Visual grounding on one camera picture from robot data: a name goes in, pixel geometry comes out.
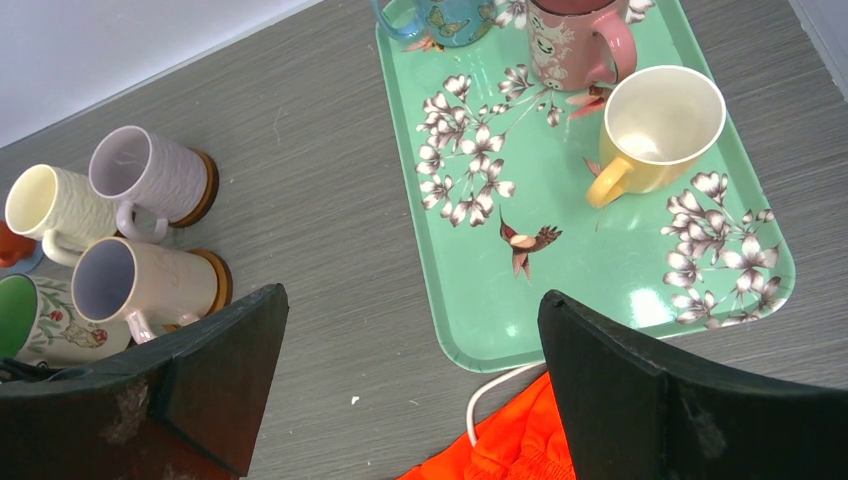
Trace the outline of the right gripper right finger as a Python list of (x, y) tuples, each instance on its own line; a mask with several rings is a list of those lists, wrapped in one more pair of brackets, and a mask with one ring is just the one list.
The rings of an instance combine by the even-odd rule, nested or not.
[(847, 393), (722, 365), (568, 295), (538, 329), (580, 479), (843, 479)]

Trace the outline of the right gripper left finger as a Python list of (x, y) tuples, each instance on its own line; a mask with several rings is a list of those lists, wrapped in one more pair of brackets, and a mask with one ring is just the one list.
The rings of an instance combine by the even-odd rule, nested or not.
[(288, 313), (275, 283), (96, 362), (49, 369), (3, 360), (2, 477), (245, 477)]

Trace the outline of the brown wooden coaster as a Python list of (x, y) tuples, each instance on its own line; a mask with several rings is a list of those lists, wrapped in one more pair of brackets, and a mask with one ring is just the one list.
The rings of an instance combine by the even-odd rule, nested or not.
[(196, 248), (173, 251), (166, 293), (165, 333), (194, 323), (227, 306), (233, 295), (233, 279), (226, 262), (214, 252)]
[(193, 156), (186, 177), (176, 190), (175, 213), (169, 216), (173, 228), (186, 228), (201, 221), (211, 210), (219, 190), (219, 172), (215, 161), (202, 150), (189, 148)]

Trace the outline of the pink mug purple inside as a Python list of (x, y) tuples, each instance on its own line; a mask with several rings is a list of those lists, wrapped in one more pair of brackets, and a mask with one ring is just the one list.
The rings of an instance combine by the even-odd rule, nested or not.
[(72, 301), (92, 323), (124, 323), (137, 344), (164, 334), (172, 250), (106, 237), (91, 245), (74, 268)]

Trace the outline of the green inside mug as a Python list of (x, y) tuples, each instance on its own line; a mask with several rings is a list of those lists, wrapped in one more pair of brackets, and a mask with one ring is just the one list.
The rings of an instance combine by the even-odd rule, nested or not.
[(60, 369), (126, 350), (124, 323), (92, 323), (74, 307), (67, 281), (25, 274), (1, 280), (1, 356)]

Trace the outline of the lilac ceramic mug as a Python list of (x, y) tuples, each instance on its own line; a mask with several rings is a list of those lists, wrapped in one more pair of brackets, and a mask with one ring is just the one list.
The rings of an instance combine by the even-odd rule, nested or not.
[(162, 242), (176, 207), (176, 190), (193, 156), (186, 147), (142, 127), (127, 125), (107, 134), (88, 167), (92, 189), (118, 204), (116, 225), (126, 238)]

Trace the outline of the small tan cup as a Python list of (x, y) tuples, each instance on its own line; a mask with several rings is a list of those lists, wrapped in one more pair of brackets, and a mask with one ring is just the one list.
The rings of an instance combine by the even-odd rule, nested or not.
[(37, 248), (36, 240), (16, 234), (4, 220), (1, 221), (1, 267), (12, 267), (32, 256)]

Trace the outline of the cream white mug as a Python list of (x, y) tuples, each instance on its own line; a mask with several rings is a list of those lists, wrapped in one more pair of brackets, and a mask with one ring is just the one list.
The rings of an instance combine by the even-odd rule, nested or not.
[(50, 260), (73, 268), (88, 247), (117, 233), (117, 209), (87, 176), (37, 164), (12, 185), (4, 214), (14, 233), (39, 241)]

